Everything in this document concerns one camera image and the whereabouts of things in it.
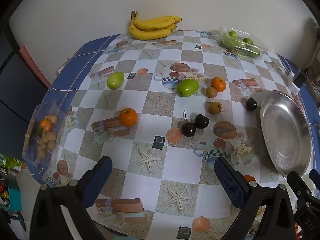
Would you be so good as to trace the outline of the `steel bowl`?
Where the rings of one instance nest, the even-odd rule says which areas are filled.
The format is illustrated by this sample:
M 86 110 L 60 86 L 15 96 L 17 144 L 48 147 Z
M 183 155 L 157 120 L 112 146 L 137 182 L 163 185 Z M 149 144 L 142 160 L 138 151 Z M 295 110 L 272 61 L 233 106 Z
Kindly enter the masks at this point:
M 261 103 L 260 123 L 276 170 L 284 178 L 292 171 L 303 176 L 310 163 L 312 140 L 309 123 L 294 100 L 270 91 Z

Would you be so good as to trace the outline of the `dark plum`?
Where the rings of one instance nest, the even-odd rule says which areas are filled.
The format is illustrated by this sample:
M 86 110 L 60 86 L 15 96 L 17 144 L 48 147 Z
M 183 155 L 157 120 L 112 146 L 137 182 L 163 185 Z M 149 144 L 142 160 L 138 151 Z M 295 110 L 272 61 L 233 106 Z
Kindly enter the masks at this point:
M 245 108 L 248 111 L 255 111 L 257 109 L 258 103 L 254 98 L 249 98 L 245 103 Z

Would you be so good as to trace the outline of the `orange tangerine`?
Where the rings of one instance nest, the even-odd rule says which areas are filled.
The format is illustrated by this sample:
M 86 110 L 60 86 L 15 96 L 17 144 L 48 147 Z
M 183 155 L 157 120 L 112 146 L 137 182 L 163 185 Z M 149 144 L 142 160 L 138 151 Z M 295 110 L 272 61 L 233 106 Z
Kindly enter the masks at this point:
M 214 87 L 217 92 L 221 93 L 226 89 L 226 82 L 223 78 L 217 76 L 210 81 L 210 86 Z
M 137 122 L 138 114 L 132 108 L 126 108 L 120 111 L 119 121 L 122 126 L 131 127 Z
M 255 178 L 253 176 L 250 176 L 250 175 L 244 175 L 244 178 L 247 180 L 247 181 L 255 181 Z

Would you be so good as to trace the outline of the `brown longan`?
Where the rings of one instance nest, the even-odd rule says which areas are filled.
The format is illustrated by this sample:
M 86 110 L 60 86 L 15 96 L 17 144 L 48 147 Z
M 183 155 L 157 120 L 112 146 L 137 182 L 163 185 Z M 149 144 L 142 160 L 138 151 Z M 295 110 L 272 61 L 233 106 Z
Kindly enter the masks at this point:
M 215 98 L 217 96 L 217 90 L 214 87 L 208 87 L 206 89 L 206 97 Z
M 222 109 L 221 103 L 214 101 L 210 103 L 208 112 L 210 114 L 219 114 L 221 112 L 221 109 Z

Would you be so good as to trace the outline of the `checkered plastic tablecloth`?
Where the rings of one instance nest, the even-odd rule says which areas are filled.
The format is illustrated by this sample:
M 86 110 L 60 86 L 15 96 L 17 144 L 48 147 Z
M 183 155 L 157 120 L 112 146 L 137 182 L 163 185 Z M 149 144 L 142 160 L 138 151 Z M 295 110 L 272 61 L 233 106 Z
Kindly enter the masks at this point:
M 220 239 L 238 214 L 205 154 L 225 157 L 263 186 L 285 182 L 264 145 L 259 111 L 246 100 L 277 90 L 289 94 L 287 75 L 295 66 L 267 50 L 260 59 L 239 57 L 219 45 L 219 35 L 178 29 L 154 41 L 114 35 L 83 45 L 66 64 L 43 102 L 55 100 L 65 112 L 57 159 L 27 164 L 39 183 L 65 186 L 80 179 L 102 156 L 112 172 L 88 208 L 90 217 L 114 231 L 141 239 Z M 108 77 L 124 73 L 118 89 Z M 226 82 L 206 97 L 214 77 Z M 181 97 L 185 79 L 199 82 L 195 94 Z M 210 114 L 211 102 L 221 103 Z M 134 109 L 134 126 L 122 126 L 120 111 Z M 181 133 L 198 114 L 210 122 L 189 138 Z

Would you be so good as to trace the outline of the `clear bag of longans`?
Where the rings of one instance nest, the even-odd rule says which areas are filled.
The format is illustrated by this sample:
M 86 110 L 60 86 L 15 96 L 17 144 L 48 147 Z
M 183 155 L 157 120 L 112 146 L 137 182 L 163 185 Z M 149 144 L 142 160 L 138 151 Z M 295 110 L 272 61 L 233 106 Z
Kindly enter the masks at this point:
M 65 112 L 55 100 L 36 106 L 25 133 L 22 157 L 30 165 L 50 165 L 57 159 Z

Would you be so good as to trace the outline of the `yellow banana bunch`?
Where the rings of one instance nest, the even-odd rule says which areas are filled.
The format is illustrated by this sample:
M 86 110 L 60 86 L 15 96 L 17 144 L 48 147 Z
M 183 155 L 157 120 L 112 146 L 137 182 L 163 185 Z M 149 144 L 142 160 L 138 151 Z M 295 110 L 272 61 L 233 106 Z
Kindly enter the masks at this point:
M 181 21 L 182 18 L 175 15 L 142 20 L 139 18 L 139 12 L 133 10 L 129 33 L 138 40 L 157 40 L 169 36 Z

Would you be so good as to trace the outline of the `dark cherry with stem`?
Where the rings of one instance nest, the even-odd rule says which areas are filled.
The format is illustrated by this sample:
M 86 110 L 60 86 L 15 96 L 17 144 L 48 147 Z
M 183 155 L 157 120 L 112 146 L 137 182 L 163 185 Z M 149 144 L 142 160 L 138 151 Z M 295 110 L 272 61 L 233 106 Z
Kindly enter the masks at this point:
M 186 109 L 183 111 L 183 120 L 184 123 L 181 126 L 181 133 L 186 137 L 193 137 L 196 133 L 197 127 L 193 121 L 189 121 L 186 115 Z

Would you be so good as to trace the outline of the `green mango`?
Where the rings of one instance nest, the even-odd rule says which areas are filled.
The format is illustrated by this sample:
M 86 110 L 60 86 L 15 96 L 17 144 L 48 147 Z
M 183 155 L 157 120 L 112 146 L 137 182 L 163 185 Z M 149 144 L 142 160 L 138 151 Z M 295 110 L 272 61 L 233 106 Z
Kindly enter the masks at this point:
M 199 82 L 194 79 L 185 79 L 177 87 L 177 94 L 181 97 L 189 97 L 197 92 Z
M 123 72 L 114 72 L 108 77 L 107 86 L 109 89 L 118 89 L 124 82 Z

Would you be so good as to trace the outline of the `clear box of green fruits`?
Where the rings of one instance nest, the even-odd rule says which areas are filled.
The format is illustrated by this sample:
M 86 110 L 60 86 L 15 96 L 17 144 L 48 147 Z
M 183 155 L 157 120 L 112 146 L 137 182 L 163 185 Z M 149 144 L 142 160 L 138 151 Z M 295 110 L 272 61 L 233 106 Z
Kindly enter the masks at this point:
M 226 26 L 219 27 L 219 45 L 239 57 L 260 59 L 267 48 L 259 38 L 245 31 Z

